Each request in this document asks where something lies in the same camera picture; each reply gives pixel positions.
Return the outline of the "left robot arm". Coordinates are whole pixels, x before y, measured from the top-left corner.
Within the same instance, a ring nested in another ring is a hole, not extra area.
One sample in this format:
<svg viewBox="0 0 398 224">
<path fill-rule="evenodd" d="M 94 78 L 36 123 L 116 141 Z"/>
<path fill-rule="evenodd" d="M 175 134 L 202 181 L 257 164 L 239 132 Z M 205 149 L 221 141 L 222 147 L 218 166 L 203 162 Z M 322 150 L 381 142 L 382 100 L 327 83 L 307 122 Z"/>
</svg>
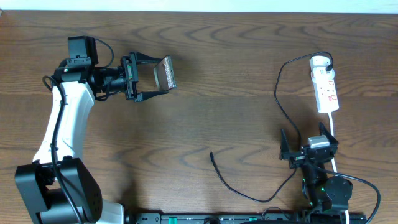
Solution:
<svg viewBox="0 0 398 224">
<path fill-rule="evenodd" d="M 116 68 L 99 67 L 95 53 L 74 52 L 43 78 L 52 112 L 39 150 L 16 169 L 15 181 L 34 223 L 133 223 L 123 205 L 109 202 L 83 163 L 83 143 L 96 101 L 123 93 L 142 102 L 175 88 L 171 56 L 133 52 Z"/>
</svg>

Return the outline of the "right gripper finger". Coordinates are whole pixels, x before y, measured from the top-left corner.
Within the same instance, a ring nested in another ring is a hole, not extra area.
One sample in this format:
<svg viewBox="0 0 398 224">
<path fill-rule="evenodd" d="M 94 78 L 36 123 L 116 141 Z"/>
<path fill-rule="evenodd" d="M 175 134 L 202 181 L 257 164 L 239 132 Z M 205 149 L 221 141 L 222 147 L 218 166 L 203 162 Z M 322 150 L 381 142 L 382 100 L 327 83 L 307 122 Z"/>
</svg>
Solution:
<svg viewBox="0 0 398 224">
<path fill-rule="evenodd" d="M 326 138 L 329 141 L 331 146 L 337 146 L 338 145 L 338 141 L 335 139 L 334 136 L 331 135 L 329 130 L 327 130 L 327 128 L 325 127 L 325 125 L 322 122 L 319 122 L 318 127 L 319 127 L 320 134 L 322 136 L 326 136 Z"/>
<path fill-rule="evenodd" d="M 280 130 L 280 133 L 281 133 L 281 142 L 280 142 L 279 159 L 288 159 L 290 157 L 290 148 L 287 136 L 283 129 Z"/>
</svg>

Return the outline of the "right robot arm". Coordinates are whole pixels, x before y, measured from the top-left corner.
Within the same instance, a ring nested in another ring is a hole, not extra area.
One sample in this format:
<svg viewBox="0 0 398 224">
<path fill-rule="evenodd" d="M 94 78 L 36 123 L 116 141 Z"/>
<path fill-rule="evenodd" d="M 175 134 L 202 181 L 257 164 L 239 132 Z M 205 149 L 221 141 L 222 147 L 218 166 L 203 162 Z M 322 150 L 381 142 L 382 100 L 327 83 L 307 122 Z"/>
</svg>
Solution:
<svg viewBox="0 0 398 224">
<path fill-rule="evenodd" d="M 343 177 L 327 176 L 325 164 L 334 158 L 338 141 L 323 123 L 319 130 L 318 136 L 310 137 L 308 144 L 296 152 L 290 150 L 287 136 L 281 131 L 279 159 L 287 160 L 291 169 L 302 171 L 303 194 L 310 202 L 310 208 L 299 215 L 304 222 L 344 223 L 353 185 Z"/>
</svg>

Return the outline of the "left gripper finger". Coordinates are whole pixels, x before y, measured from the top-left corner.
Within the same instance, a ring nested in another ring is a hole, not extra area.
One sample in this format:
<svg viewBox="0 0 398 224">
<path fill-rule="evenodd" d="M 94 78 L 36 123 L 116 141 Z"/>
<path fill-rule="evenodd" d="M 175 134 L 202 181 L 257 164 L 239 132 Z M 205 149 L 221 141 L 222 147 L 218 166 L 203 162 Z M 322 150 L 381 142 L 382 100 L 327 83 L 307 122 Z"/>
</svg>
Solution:
<svg viewBox="0 0 398 224">
<path fill-rule="evenodd" d="M 161 58 L 151 57 L 151 56 L 148 56 L 148 55 L 140 53 L 140 52 L 136 52 L 135 53 L 135 59 L 136 59 L 136 64 L 137 65 L 140 65 L 140 64 L 154 64 L 154 63 L 159 63 L 159 62 L 162 61 Z"/>
<path fill-rule="evenodd" d="M 148 100 L 150 98 L 153 98 L 155 96 L 165 95 L 167 93 L 168 93 L 168 91 L 145 91 L 145 92 L 140 92 L 140 93 L 137 94 L 137 97 L 134 99 L 134 102 L 142 102 L 142 101 Z"/>
</svg>

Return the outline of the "Galaxy S25 Ultra smartphone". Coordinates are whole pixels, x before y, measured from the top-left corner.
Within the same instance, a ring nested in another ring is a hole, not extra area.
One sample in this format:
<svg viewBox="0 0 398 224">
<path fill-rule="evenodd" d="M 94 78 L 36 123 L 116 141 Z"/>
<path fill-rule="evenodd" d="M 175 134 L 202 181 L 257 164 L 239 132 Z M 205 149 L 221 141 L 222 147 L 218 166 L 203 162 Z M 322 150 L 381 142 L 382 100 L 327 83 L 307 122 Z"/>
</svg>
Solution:
<svg viewBox="0 0 398 224">
<path fill-rule="evenodd" d="M 169 91 L 177 87 L 172 58 L 166 55 L 155 67 L 154 76 L 159 91 Z"/>
</svg>

